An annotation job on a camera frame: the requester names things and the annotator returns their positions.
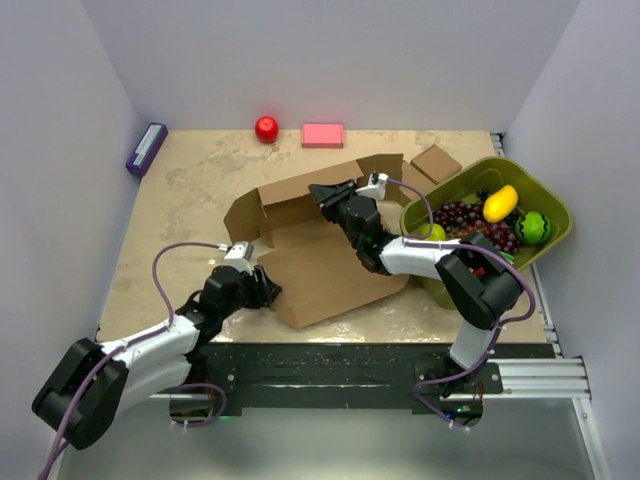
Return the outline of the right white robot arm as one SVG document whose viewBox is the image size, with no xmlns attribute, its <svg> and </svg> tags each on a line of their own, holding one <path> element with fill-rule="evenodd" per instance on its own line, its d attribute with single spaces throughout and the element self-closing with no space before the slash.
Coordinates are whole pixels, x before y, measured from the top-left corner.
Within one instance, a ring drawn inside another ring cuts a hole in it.
<svg viewBox="0 0 640 480">
<path fill-rule="evenodd" d="M 386 276 L 413 275 L 440 280 L 463 318 L 447 354 L 441 378 L 425 378 L 423 385 L 447 383 L 459 393 L 481 380 L 480 367 L 494 350 L 504 315 L 522 293 L 531 295 L 524 277 L 480 233 L 461 240 L 431 240 L 427 234 L 395 235 L 382 225 L 377 202 L 390 184 L 402 183 L 373 173 L 365 186 L 353 180 L 308 186 L 323 217 L 338 225 L 360 263 Z"/>
</svg>

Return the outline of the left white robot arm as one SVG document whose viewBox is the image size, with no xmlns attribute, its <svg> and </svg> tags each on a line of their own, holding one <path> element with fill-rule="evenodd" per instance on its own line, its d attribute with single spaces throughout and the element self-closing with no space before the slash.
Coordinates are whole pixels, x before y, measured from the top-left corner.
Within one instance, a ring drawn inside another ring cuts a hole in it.
<svg viewBox="0 0 640 480">
<path fill-rule="evenodd" d="M 115 417 L 173 387 L 200 390 L 207 368 L 193 359 L 241 309 L 269 308 L 282 289 L 257 265 L 212 270 L 172 319 L 136 335 L 103 344 L 73 343 L 36 394 L 32 412 L 78 450 L 96 443 Z"/>
</svg>

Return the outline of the large brown cardboard box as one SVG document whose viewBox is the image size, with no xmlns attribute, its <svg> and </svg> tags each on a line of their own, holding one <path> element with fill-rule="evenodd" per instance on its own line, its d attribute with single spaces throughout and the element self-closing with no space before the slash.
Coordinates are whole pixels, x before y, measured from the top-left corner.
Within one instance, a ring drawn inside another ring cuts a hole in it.
<svg viewBox="0 0 640 480">
<path fill-rule="evenodd" d="M 271 250 L 258 257 L 282 287 L 274 309 L 301 329 L 400 292 L 408 277 L 368 272 L 341 228 L 325 220 L 312 200 L 311 184 L 355 180 L 373 172 L 402 177 L 401 154 L 376 154 L 255 188 L 238 197 L 224 216 L 233 242 L 262 240 Z"/>
</svg>

